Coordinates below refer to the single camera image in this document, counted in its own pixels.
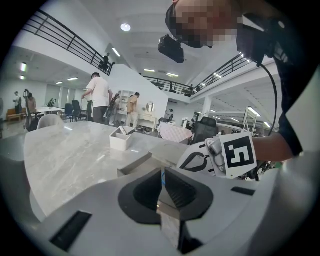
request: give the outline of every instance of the wooden bench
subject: wooden bench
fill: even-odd
[[[10,123],[12,119],[19,119],[19,121],[21,121],[21,118],[25,115],[25,112],[25,108],[22,109],[20,114],[16,114],[16,110],[14,108],[8,109],[8,112],[6,113],[6,119],[8,123]]]

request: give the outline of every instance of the white square container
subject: white square container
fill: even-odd
[[[133,128],[128,127],[128,126],[122,126],[125,132],[128,134],[133,130]],[[126,151],[133,140],[133,135],[134,133],[128,135],[124,135],[120,127],[117,128],[113,133],[110,134],[110,147],[115,150],[120,150],[120,151]]]

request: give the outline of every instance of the oval mirror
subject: oval mirror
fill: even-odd
[[[151,113],[152,111],[155,110],[155,104],[152,101],[149,101],[146,104],[146,111],[148,111],[149,113]]]

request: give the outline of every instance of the black metal railing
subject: black metal railing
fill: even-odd
[[[204,88],[214,84],[219,81],[221,78],[231,74],[232,72],[241,69],[242,67],[251,63],[250,60],[246,59],[245,56],[239,53],[233,59],[229,60],[226,64],[219,67],[215,72],[209,75],[201,83],[199,83],[193,90],[193,94],[196,94],[203,90]]]
[[[144,76],[144,78],[149,80],[152,84],[154,84],[156,87],[163,91],[175,94],[182,94],[187,97],[191,97],[193,94],[193,88],[182,83],[172,82],[169,80],[149,76]]]
[[[42,10],[38,10],[23,27],[24,31],[44,38],[53,44],[60,46],[79,58],[95,66],[108,76],[115,63],[105,62],[101,54],[88,43]]]

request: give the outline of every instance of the black strap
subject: black strap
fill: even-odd
[[[193,159],[195,159],[195,157],[200,156],[202,158],[204,158],[203,160],[203,164],[200,166],[196,166],[196,167],[192,167],[192,168],[186,168],[186,166],[188,164],[190,164],[192,162]],[[207,167],[207,156],[205,156],[204,154],[200,153],[200,152],[194,152],[191,155],[188,156],[188,158],[184,161],[184,163],[180,166],[181,169],[196,173],[196,172],[200,172],[202,170],[204,170]]]

